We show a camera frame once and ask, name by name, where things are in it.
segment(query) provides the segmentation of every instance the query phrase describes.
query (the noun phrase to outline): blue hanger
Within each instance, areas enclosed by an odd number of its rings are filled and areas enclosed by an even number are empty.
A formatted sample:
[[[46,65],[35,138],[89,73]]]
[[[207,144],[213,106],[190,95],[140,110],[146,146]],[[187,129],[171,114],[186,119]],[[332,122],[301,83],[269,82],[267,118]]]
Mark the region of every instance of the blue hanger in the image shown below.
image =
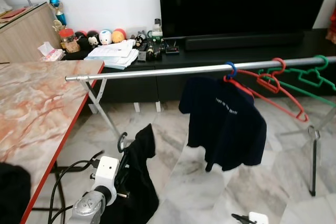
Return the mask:
[[[227,75],[227,79],[233,78],[234,76],[237,75],[237,72],[238,72],[237,68],[236,68],[236,66],[231,61],[225,62],[225,65],[230,65],[233,68],[233,73],[229,73]]]

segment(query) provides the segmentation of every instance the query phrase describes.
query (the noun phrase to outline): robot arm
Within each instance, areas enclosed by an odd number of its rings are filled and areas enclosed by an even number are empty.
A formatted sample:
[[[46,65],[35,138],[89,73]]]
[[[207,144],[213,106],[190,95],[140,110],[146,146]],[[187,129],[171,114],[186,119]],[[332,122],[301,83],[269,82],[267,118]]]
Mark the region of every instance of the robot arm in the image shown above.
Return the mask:
[[[100,159],[94,185],[74,204],[68,224],[99,224],[105,206],[111,205],[117,197],[114,178],[118,165],[116,158],[103,156]]]

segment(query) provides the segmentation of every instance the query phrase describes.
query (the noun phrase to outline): black tv screen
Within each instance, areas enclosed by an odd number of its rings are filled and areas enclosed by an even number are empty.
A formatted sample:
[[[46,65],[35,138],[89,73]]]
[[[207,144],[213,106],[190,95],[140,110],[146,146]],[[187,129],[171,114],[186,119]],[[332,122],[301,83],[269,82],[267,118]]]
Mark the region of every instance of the black tv screen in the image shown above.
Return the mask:
[[[160,0],[164,37],[311,29],[323,0]]]

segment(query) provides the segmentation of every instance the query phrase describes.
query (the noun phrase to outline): green hanger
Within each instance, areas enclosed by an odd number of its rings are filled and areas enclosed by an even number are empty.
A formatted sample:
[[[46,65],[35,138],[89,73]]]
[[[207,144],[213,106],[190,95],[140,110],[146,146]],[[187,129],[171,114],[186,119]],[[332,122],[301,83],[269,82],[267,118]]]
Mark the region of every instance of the green hanger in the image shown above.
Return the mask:
[[[299,77],[298,77],[298,79],[299,79],[300,81],[302,81],[302,82],[304,82],[304,83],[307,83],[307,84],[310,84],[310,85],[312,85],[312,86],[314,86],[314,87],[317,87],[317,88],[319,88],[319,87],[322,85],[322,83],[325,82],[325,83],[329,84],[329,85],[332,87],[333,90],[336,91],[336,87],[335,87],[335,84],[334,84],[334,83],[332,83],[331,81],[327,80],[326,78],[323,78],[323,77],[320,76],[320,72],[319,72],[319,71],[320,71],[320,70],[324,70],[324,69],[328,66],[328,59],[327,59],[325,56],[323,56],[323,55],[316,55],[315,57],[322,58],[322,59],[324,60],[324,65],[321,66],[321,67],[315,67],[315,68],[313,68],[313,69],[308,69],[308,70],[301,70],[301,69],[296,69],[296,68],[289,68],[289,69],[285,69],[284,72],[286,72],[286,73],[297,72],[297,73],[299,73]],[[269,68],[269,69],[267,70],[267,73],[270,73],[270,72],[273,72],[273,71],[278,71],[278,70],[281,70],[281,69],[282,69],[282,68]],[[263,71],[264,71],[263,69],[260,69],[260,70],[258,71],[258,74],[261,74]],[[309,73],[312,73],[312,72],[315,72],[315,73],[316,73],[317,78],[320,80],[319,83],[314,83],[314,82],[309,81],[309,80],[306,80],[306,79],[304,79],[304,78],[302,77],[303,74],[309,74]],[[265,77],[265,78],[268,79],[268,80],[274,81],[274,79],[272,79],[272,78],[270,78],[270,77]],[[280,82],[280,84],[281,84],[282,86],[285,86],[285,87],[294,89],[294,90],[296,90],[296,91],[298,91],[298,92],[301,92],[301,93],[303,93],[303,94],[305,94],[305,95],[308,95],[308,96],[310,96],[310,97],[313,97],[313,98],[315,98],[315,99],[317,99],[317,100],[319,100],[319,101],[321,101],[321,102],[324,102],[324,103],[326,103],[326,104],[328,104],[328,105],[330,105],[330,106],[336,107],[336,103],[331,102],[331,101],[329,101],[329,100],[327,100],[327,99],[325,99],[325,98],[319,97],[318,95],[312,94],[312,93],[310,93],[310,92],[308,92],[308,91],[306,91],[306,90],[303,90],[303,89],[301,89],[301,88],[295,87],[295,86],[290,85],[290,84],[288,84],[288,83],[285,83],[285,82],[283,82],[283,81],[279,81],[279,82]]]

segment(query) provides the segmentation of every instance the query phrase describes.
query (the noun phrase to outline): black tv cabinet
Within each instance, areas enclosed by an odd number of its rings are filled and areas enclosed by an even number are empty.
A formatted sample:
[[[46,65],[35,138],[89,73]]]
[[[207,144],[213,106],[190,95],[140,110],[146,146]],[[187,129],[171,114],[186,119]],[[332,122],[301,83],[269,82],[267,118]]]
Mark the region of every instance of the black tv cabinet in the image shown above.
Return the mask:
[[[308,58],[318,54],[335,56],[336,46],[325,39],[326,34],[326,29],[316,29],[306,31],[302,43],[298,45],[256,48],[185,51],[183,48],[184,43],[179,44],[179,42],[177,42],[180,46],[179,55],[163,55],[162,61],[136,61],[124,71],[220,65],[224,64],[226,61],[232,61],[233,63],[265,61],[275,57],[282,59],[296,59]],[[119,71],[120,70],[111,68],[104,68],[103,70],[105,73]],[[179,100],[185,82],[191,76],[211,76],[221,78],[227,73],[228,72],[209,72],[203,74],[181,74],[177,76],[108,80],[101,102],[164,102],[169,100]],[[336,64],[330,64],[328,68],[324,70],[323,76],[336,82]],[[267,97],[275,96],[259,86],[252,77],[238,75],[236,79]],[[304,85],[299,81],[293,80],[293,76],[290,75],[283,75],[279,79],[304,88],[317,95],[335,95],[335,92],[332,91],[329,86],[322,86],[320,89],[316,89],[312,86]],[[99,87],[100,82],[97,82],[95,90],[98,91]],[[302,95],[301,93],[290,92],[293,95]]]

